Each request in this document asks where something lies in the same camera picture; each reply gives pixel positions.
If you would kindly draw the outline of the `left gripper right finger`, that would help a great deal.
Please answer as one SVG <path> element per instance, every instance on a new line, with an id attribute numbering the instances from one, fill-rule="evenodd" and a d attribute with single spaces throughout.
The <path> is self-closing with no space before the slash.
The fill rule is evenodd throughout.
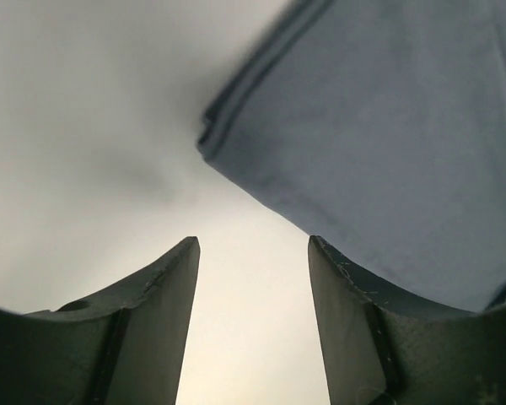
<path id="1" fill-rule="evenodd" d="M 331 403 L 506 404 L 506 304 L 426 300 L 319 236 L 308 256 Z"/>

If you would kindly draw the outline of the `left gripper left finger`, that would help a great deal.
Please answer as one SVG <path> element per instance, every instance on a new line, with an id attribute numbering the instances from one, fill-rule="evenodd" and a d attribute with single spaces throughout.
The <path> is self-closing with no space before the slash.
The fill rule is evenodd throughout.
<path id="1" fill-rule="evenodd" d="M 59 310 L 0 309 L 0 404 L 175 403 L 199 259 L 188 237 Z"/>

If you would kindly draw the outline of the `blue-grey t shirt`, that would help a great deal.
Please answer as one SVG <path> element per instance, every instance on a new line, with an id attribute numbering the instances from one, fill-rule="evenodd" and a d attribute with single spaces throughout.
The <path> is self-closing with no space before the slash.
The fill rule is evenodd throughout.
<path id="1" fill-rule="evenodd" d="M 295 1 L 204 121 L 209 165 L 352 262 L 506 296 L 506 1 Z"/>

